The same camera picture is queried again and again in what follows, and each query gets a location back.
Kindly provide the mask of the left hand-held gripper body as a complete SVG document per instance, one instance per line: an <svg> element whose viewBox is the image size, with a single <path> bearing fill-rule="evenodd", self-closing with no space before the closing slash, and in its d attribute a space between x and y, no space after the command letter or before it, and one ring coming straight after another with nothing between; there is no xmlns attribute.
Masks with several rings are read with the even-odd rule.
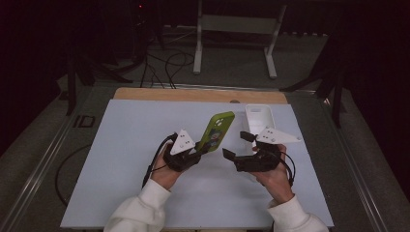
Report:
<svg viewBox="0 0 410 232"><path fill-rule="evenodd" d="M171 135L172 146L168 147L163 155L167 166L177 172L183 172L199 163L200 151L194 152L195 142L186 130Z"/></svg>

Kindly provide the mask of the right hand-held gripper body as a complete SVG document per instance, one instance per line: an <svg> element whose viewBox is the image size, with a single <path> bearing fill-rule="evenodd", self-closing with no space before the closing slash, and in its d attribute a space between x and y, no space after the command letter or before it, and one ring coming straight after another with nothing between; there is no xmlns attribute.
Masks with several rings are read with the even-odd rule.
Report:
<svg viewBox="0 0 410 232"><path fill-rule="evenodd" d="M236 169L241 172L266 172L274 170L281 162L285 165L288 172L291 172L288 164L281 158L282 151L278 148L279 144L300 142L301 138L286 132L267 127L261 133L256 134L256 152L250 156L239 156L234 162Z"/></svg>

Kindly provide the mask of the long white plastic tray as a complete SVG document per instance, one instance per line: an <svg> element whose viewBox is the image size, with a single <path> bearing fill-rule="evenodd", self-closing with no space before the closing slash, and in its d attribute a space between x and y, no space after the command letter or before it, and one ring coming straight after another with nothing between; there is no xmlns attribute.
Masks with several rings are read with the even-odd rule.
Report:
<svg viewBox="0 0 410 232"><path fill-rule="evenodd" d="M244 130L247 132L259 134L267 127L275 127L272 110L269 105L248 104L245 107L245 114Z"/></svg>

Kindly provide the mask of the green phone case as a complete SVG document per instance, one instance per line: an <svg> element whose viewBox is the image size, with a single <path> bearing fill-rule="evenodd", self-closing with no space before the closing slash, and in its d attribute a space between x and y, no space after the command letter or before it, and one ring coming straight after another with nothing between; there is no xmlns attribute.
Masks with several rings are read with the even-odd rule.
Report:
<svg viewBox="0 0 410 232"><path fill-rule="evenodd" d="M234 119L235 114L232 111L222 112L212 116L200 139L200 150L204 148L210 148L210 152L217 150Z"/></svg>

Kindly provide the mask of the person's left hand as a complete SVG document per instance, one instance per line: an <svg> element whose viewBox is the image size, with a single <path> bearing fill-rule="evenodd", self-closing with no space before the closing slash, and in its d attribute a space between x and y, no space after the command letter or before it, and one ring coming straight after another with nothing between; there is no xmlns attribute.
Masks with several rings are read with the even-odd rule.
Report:
<svg viewBox="0 0 410 232"><path fill-rule="evenodd" d="M158 183L166 190L170 190L175 185L178 178L182 175L181 172L170 169L163 160L164 152L169 146L171 146L171 143L166 143L161 149L155 159L153 171L150 176L153 181Z"/></svg>

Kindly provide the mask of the person's right hand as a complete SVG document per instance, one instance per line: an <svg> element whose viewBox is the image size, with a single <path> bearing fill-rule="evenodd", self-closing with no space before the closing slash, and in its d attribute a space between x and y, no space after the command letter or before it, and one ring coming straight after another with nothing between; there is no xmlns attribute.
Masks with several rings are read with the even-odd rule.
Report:
<svg viewBox="0 0 410 232"><path fill-rule="evenodd" d="M251 172L265 189L271 194L273 199L279 203L290 201L294 196L294 192L288 181L287 169L283 163L279 163L274 170L266 172Z"/></svg>

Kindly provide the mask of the pale blue table board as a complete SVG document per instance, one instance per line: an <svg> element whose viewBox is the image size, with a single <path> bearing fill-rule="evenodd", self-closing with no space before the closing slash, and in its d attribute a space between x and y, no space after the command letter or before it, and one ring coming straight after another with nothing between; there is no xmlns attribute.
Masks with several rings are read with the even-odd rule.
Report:
<svg viewBox="0 0 410 232"><path fill-rule="evenodd" d="M289 104L269 105L275 128L301 138L288 143L296 167L293 190L303 208L328 225L334 224L310 160L294 111ZM251 151L241 139L246 119L244 103L112 100L83 165L61 225L99 229L127 198L139 194L142 180L161 142L186 130L198 141L210 118L232 111L235 120L221 143L238 156ZM202 157L184 172L165 205L168 229L265 229L272 218L266 207L271 196L246 172L239 172L221 150Z"/></svg>

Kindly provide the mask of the black tripod stand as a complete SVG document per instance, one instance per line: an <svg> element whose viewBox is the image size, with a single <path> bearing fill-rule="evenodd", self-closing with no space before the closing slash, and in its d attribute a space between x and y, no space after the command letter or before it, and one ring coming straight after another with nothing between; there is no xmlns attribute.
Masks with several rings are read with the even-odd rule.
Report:
<svg viewBox="0 0 410 232"><path fill-rule="evenodd" d="M106 68L95 59L89 57L85 52L71 41L66 42L66 54L67 54L67 77L68 77L68 109L67 116L73 114L76 108L77 96L76 96L76 79L82 82L85 86L92 86L96 79L93 75L93 70L106 74L111 79L120 83L132 83L131 80L125 79L109 68Z"/></svg>
<svg viewBox="0 0 410 232"><path fill-rule="evenodd" d="M334 92L332 119L338 128L340 128L342 84L347 65L345 46L345 33L341 29L336 29L329 36L308 77L288 87L280 88L281 92L294 92L316 80L321 80L315 90L315 96L318 99L327 99L331 92Z"/></svg>

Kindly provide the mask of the white metal stand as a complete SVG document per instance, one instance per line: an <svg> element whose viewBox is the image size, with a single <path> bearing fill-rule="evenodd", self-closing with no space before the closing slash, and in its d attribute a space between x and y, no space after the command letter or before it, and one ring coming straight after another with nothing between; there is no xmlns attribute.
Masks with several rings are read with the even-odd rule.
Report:
<svg viewBox="0 0 410 232"><path fill-rule="evenodd" d="M198 0L197 25L196 25L196 49L193 60L193 73L201 73L203 42L203 31L219 31L231 33L252 33L260 35L271 35L272 39L268 46L264 48L264 57L267 70L271 79L278 77L273 58L273 51L278 39L287 6L280 5L278 16L274 18L244 17L231 15L216 15L202 13L203 0Z"/></svg>

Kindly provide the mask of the metal floor rail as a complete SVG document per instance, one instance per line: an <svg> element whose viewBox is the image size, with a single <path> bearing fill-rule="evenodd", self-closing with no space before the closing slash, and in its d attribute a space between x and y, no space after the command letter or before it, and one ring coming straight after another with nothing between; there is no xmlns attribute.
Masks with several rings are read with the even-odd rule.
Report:
<svg viewBox="0 0 410 232"><path fill-rule="evenodd" d="M54 100L0 158L0 232L59 232L66 207L55 192L55 172L71 152L69 132L87 98L73 114Z"/></svg>
<svg viewBox="0 0 410 232"><path fill-rule="evenodd" d="M369 222L374 230L374 232L388 232L386 223L382 219L379 209L373 199L373 196L366 184L366 181L359 169L358 164L355 162L353 154L347 144L347 141L332 118L332 105L328 99L320 100L321 106L325 112L327 121L330 124L330 128L336 135L336 141L341 149L343 159L347 165L347 171L349 176L355 186L356 192L359 195L361 204L366 211Z"/></svg>

